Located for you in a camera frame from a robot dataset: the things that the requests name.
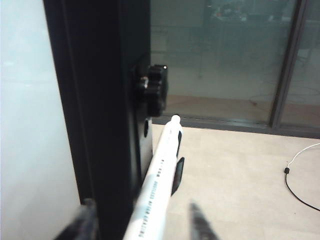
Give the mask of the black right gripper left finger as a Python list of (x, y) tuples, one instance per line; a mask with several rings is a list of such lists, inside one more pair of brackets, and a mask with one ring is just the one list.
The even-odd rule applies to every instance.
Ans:
[(72, 221), (54, 238), (54, 240), (96, 240), (98, 217), (96, 203), (91, 198), (84, 200)]

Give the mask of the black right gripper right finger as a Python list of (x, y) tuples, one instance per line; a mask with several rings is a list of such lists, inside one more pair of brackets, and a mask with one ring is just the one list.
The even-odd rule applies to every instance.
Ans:
[(192, 201), (189, 204), (190, 239), (219, 240), (219, 236), (211, 227), (202, 209)]

